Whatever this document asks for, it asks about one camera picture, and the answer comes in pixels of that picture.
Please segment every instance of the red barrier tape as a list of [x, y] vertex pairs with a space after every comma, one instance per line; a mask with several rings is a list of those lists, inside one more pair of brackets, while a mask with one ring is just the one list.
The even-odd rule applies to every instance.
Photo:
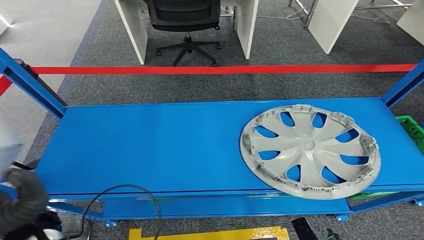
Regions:
[[375, 65], [246, 65], [246, 66], [38, 66], [36, 74], [68, 75], [223, 75], [303, 73], [409, 72], [415, 64]]
[[6, 90], [12, 85], [12, 82], [7, 77], [2, 76], [0, 78], [0, 96], [3, 95]]

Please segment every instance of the black office chair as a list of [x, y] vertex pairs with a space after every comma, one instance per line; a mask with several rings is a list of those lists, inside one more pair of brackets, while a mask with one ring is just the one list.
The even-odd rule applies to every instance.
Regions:
[[154, 29], [168, 32], [187, 32], [184, 43], [159, 47], [156, 55], [161, 56], [162, 50], [182, 48], [173, 62], [176, 66], [183, 56], [193, 50], [212, 61], [217, 67], [217, 61], [198, 46], [216, 45], [221, 49], [218, 41], [192, 41], [189, 32], [215, 28], [219, 30], [221, 1], [220, 0], [144, 0], [148, 6], [150, 22]]

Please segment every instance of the white floor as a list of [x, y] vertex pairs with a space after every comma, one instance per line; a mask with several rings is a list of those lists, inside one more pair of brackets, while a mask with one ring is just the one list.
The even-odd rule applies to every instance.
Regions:
[[[102, 0], [2, 0], [15, 20], [0, 35], [0, 47], [31, 66], [69, 66]], [[42, 75], [55, 91], [63, 75]], [[46, 110], [12, 85], [0, 96], [0, 118], [16, 131], [28, 151]], [[18, 161], [25, 159], [22, 151]]]

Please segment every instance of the blue metal table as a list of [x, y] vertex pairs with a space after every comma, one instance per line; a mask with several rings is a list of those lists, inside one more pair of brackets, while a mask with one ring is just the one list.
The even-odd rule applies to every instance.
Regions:
[[[333, 214], [340, 221], [367, 210], [424, 198], [424, 156], [390, 107], [424, 79], [424, 61], [383, 97], [67, 106], [0, 49], [3, 74], [60, 118], [36, 169], [50, 207], [81, 214], [65, 202], [88, 201], [119, 184], [146, 187], [161, 199], [165, 218]], [[239, 138], [268, 109], [306, 104], [342, 112], [375, 137], [381, 170], [365, 192], [399, 192], [350, 206], [347, 199], [287, 196], [245, 165]], [[101, 197], [108, 222], [156, 218], [146, 194], [120, 188]]]

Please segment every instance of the yellow floor marking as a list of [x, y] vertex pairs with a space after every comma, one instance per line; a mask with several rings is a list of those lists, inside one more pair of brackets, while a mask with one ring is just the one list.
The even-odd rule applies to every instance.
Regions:
[[[154, 237], [141, 237], [141, 228], [131, 228], [128, 240], [153, 240]], [[276, 238], [289, 240], [287, 228], [280, 226], [251, 228], [232, 231], [202, 232], [181, 235], [160, 236], [159, 240], [256, 240]]]

